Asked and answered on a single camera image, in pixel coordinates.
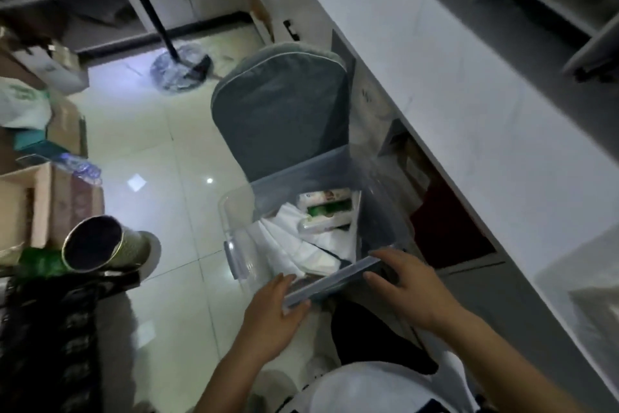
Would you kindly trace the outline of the person's right hand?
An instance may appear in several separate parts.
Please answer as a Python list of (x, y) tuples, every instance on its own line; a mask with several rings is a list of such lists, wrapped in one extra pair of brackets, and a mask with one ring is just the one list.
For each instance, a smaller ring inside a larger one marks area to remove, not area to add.
[(382, 298), (408, 322), (444, 337), (461, 329), (470, 313), (460, 305), (436, 272), (416, 256), (393, 248), (372, 251), (398, 276), (400, 298)]

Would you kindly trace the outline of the person's left hand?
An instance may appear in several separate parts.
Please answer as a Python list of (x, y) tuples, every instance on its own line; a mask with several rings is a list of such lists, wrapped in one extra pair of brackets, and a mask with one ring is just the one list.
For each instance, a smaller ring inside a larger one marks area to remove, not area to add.
[(282, 353), (301, 326), (286, 326), (283, 322), (283, 299), (296, 279), (293, 274), (278, 274), (254, 294), (234, 346), (258, 351), (272, 360)]

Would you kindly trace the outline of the blue-grey box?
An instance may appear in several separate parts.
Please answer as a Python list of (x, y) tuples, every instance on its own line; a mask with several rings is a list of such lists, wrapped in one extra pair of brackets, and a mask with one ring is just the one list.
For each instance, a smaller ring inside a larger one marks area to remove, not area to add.
[(381, 266), (381, 260), (372, 256), (366, 256), (329, 276), (320, 277), (312, 281), (307, 280), (304, 283), (294, 283), (284, 297), (282, 307), (289, 309), (305, 300), (316, 301), (324, 299), (340, 291), (350, 282), (360, 279), (363, 273), (380, 270)]

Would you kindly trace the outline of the person's right forearm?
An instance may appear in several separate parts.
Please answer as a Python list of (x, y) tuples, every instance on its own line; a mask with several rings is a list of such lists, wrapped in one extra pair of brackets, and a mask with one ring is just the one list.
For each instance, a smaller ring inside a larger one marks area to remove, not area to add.
[(436, 333), (502, 413), (586, 413), (475, 314), (460, 308), (439, 322)]

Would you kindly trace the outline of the person's black trousers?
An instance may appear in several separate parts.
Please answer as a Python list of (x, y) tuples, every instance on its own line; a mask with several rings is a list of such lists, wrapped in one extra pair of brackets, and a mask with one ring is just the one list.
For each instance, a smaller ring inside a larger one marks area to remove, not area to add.
[(439, 365), (422, 348), (396, 334), (364, 306), (352, 301), (335, 302), (330, 333), (341, 365), (384, 362), (403, 366), (422, 375), (434, 375)]

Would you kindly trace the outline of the green and white carton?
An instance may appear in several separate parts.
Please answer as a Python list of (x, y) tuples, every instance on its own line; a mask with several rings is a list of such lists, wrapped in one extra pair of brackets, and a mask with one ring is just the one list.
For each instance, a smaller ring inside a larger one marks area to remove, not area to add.
[(297, 225), (301, 234), (321, 234), (355, 226), (360, 212), (362, 192), (336, 188), (305, 192), (297, 197), (297, 207), (304, 213)]

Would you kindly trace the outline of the clear plastic storage bin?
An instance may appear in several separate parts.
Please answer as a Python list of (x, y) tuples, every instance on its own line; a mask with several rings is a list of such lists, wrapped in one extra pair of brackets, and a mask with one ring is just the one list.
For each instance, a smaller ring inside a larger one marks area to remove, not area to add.
[(232, 276), (246, 293), (253, 295), (276, 275), (258, 252), (247, 227), (275, 213), (284, 203), (293, 203), (302, 192), (334, 188), (362, 192), (355, 262), (384, 246), (420, 253), (409, 215), (420, 206), (421, 198), (396, 157), (371, 158), (361, 148), (344, 146), (246, 184), (222, 198), (223, 249)]

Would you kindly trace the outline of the person's white shirt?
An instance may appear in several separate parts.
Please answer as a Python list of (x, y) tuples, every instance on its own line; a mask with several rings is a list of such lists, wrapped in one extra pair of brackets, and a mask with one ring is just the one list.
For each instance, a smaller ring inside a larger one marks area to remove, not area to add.
[(422, 375), (384, 362), (352, 363), (318, 378), (279, 413), (476, 413), (466, 380), (448, 369)]

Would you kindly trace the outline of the grey covered chair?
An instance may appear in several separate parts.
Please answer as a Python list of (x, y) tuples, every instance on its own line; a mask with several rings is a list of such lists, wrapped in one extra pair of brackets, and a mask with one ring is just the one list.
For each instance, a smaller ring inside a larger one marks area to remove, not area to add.
[(215, 87), (213, 122), (252, 183), (349, 143), (350, 74), (303, 42), (263, 47)]

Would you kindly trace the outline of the dark patterned cloth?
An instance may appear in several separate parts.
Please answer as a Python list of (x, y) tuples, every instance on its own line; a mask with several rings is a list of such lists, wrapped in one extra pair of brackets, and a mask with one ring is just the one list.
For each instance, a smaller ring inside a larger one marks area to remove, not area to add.
[(0, 413), (138, 413), (138, 273), (0, 279)]

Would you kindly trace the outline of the blue crumpled plastic bag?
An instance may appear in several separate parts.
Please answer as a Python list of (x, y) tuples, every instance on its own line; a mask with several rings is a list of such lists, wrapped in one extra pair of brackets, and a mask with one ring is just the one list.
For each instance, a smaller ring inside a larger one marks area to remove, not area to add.
[(51, 159), (51, 162), (61, 170), (91, 185), (102, 186), (103, 184), (102, 170), (81, 156), (63, 152)]

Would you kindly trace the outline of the green packet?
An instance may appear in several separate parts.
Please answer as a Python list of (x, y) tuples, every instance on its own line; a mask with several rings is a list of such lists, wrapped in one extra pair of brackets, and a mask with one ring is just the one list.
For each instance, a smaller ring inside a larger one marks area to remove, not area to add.
[(25, 248), (17, 264), (17, 277), (25, 281), (60, 277), (68, 272), (61, 251), (52, 248)]

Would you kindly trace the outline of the large brown cardboard box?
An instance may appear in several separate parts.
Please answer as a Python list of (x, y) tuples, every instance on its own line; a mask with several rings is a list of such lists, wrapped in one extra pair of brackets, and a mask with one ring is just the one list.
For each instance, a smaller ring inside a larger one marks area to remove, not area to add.
[(60, 249), (83, 220), (104, 214), (101, 183), (47, 162), (0, 175), (0, 266), (26, 248)]

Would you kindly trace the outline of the white cardboard box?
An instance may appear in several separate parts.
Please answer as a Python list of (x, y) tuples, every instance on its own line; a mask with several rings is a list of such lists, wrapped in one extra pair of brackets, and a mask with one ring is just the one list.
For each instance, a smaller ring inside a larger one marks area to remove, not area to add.
[(90, 86), (76, 53), (57, 41), (12, 49), (11, 55), (47, 86), (70, 96)]

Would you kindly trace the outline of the white plastic bag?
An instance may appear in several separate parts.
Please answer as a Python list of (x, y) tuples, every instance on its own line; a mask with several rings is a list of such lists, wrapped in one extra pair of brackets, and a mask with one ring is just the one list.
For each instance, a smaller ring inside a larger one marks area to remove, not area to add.
[(0, 127), (44, 130), (52, 117), (50, 93), (0, 76)]

